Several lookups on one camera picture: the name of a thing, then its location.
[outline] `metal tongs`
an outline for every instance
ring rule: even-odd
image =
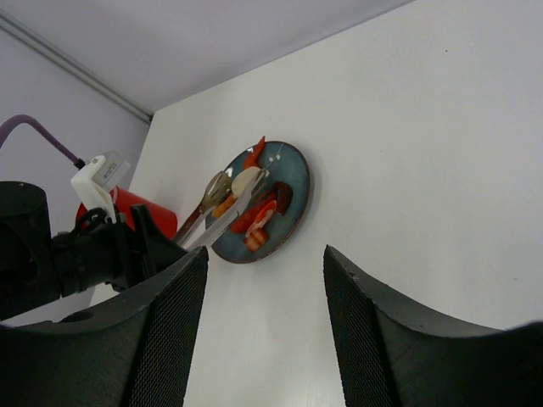
[[[213,244],[222,234],[227,230],[232,222],[234,222],[249,205],[252,197],[255,196],[266,184],[263,180],[266,178],[267,169],[263,168],[253,176],[251,181],[247,183],[244,192],[219,219],[211,224],[211,226],[202,233],[193,243],[187,247],[182,246],[182,243],[176,242],[179,246],[182,246],[187,251],[192,251],[198,246],[210,246]],[[182,241],[186,242],[187,239],[194,233],[195,228],[192,228],[185,236],[182,237]]]

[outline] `white table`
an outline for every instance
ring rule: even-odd
[[[264,134],[315,185],[270,258],[211,253],[186,406],[344,405],[327,243],[455,317],[543,316],[543,5],[488,7],[419,0],[157,113],[131,190],[180,220]]]

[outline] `dark blue plate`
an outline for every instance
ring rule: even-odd
[[[248,148],[231,162],[225,172],[235,178],[243,169],[245,158],[253,148]],[[245,234],[232,233],[228,229],[211,247],[217,255],[231,263],[253,263],[264,259],[276,251],[292,234],[305,212],[311,177],[309,167],[302,153],[286,142],[267,142],[264,151],[259,157],[260,167],[265,167],[273,158],[268,170],[270,176],[266,186],[271,187],[274,182],[282,181],[288,183],[293,190],[293,197],[285,215],[274,214],[271,220],[264,226],[264,231],[269,240],[256,252],[251,253],[244,244]],[[205,227],[209,227],[215,218],[209,215],[205,220]]]

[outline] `red cylinder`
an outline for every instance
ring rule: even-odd
[[[147,199],[138,197],[138,195],[119,187],[115,187],[109,194],[113,199],[113,204],[116,205],[119,212],[126,215],[126,224],[131,227],[132,230],[134,230],[134,220],[132,219],[132,214],[130,213],[130,207],[132,205],[143,204],[147,206],[154,223],[160,229],[160,231],[162,231],[162,233],[164,233],[164,235],[169,239],[172,239],[175,236],[177,232],[177,216],[169,209],[163,208],[156,203],[152,203]],[[85,208],[83,204],[79,205],[76,220],[86,212],[87,208]]]

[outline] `plate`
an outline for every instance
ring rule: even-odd
[[[251,147],[239,154],[227,166],[225,172],[232,178],[235,178],[243,170],[245,158],[252,151],[253,148]],[[230,229],[225,231],[213,243],[211,246],[213,251],[219,257],[231,263],[253,263],[275,252],[285,243],[299,224],[309,199],[311,185],[309,166],[302,153],[296,147],[287,142],[266,142],[258,164],[260,167],[269,165],[267,168],[270,171],[270,176],[266,180],[266,188],[270,188],[277,181],[286,182],[292,187],[292,201],[285,215],[274,214],[266,226],[264,226],[264,231],[270,239],[256,252],[252,253],[245,247],[244,233],[232,233]],[[209,227],[214,220],[215,218],[209,215],[205,219],[205,227]]]

